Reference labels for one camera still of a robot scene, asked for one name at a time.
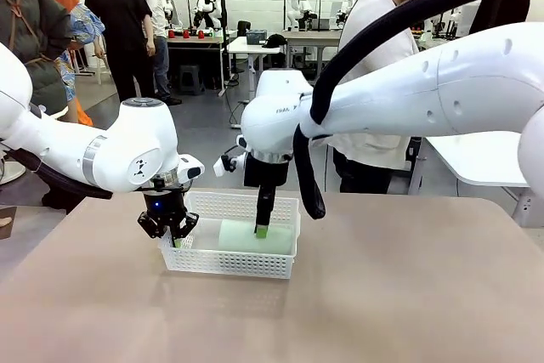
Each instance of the floor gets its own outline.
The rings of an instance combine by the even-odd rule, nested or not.
[[[247,71],[240,75],[240,85],[228,90],[226,98],[218,98],[217,93],[208,91],[201,96],[183,96],[182,105],[171,107],[173,120],[178,131],[178,150],[180,153],[190,153],[200,159],[207,171],[198,178],[194,186],[203,188],[241,188],[240,174],[227,174],[217,179],[213,173],[213,164],[219,156],[235,144],[239,131],[230,129],[231,117],[229,103],[235,108],[239,100],[247,99],[248,95]],[[78,96],[81,100],[100,100],[97,105],[87,110],[94,121],[95,127],[107,128],[115,120],[119,109],[119,99],[115,94],[113,83],[105,79],[101,87],[89,78],[78,78]],[[239,120],[241,110],[236,111],[235,117]],[[320,147],[312,151],[312,162],[315,174],[321,189],[338,191],[339,179],[332,165],[332,153],[326,159],[326,148]],[[394,179],[390,187],[390,194],[405,194],[408,190],[407,179]],[[293,165],[290,167],[289,177],[283,190],[298,190],[298,180]],[[0,205],[10,206],[41,206],[41,198],[48,191],[48,187],[33,173],[26,175],[15,182],[0,188]],[[509,214],[512,214],[516,201],[505,191],[499,188],[483,188],[467,184],[457,184],[455,176],[446,168],[438,157],[430,157],[426,164],[421,194],[424,196],[471,196],[483,197],[496,202]],[[43,209],[41,214],[52,214],[53,222],[58,218],[58,212]],[[30,251],[53,227],[45,231],[36,231],[25,235],[29,243],[21,242],[20,253]],[[535,242],[544,249],[544,230],[525,229]]]

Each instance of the puffer jacket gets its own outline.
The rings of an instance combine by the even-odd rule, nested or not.
[[[36,37],[30,33],[25,22],[16,17],[12,51],[25,63],[31,76],[34,88],[31,102],[43,105],[46,113],[53,115],[66,107],[65,87],[53,60],[70,43],[70,15],[54,0],[20,0],[18,4]],[[7,0],[0,0],[0,42],[6,47],[9,47],[12,34],[13,9],[17,8]]]

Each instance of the stool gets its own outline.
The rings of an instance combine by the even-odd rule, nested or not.
[[[179,67],[179,92],[182,94],[204,94],[206,87],[198,65],[181,65]]]

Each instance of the tabletop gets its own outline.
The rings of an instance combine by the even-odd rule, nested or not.
[[[247,44],[247,37],[238,37],[228,46],[230,54],[278,54],[281,48],[264,48],[261,45]]]
[[[342,31],[288,31],[284,30],[281,35],[286,40],[336,40],[340,41]]]
[[[487,132],[428,138],[428,142],[464,183],[529,187],[519,169],[519,138],[514,132]]]
[[[204,37],[198,38],[197,36],[192,36],[189,38],[184,38],[183,36],[176,36],[175,38],[168,38],[169,43],[178,44],[220,44],[223,42],[222,37]]]
[[[544,256],[497,205],[324,198],[326,218],[303,215],[289,281],[166,271],[157,243],[136,223],[141,194],[87,199],[0,284],[0,356],[25,363],[542,360]]]

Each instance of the perforated basket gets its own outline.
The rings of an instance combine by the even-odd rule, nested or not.
[[[218,236],[224,219],[255,222],[257,197],[191,191],[185,198],[185,206],[200,216],[195,229],[181,241],[180,248],[172,245],[167,232],[160,240],[159,248],[167,265],[174,271],[201,272],[208,274],[245,275],[264,278],[289,279],[292,264],[297,255],[297,239],[300,235],[298,199],[276,197],[270,223],[293,232],[290,255],[262,254],[253,252],[226,252],[213,249],[213,237]],[[212,237],[209,248],[195,248],[197,241]]]

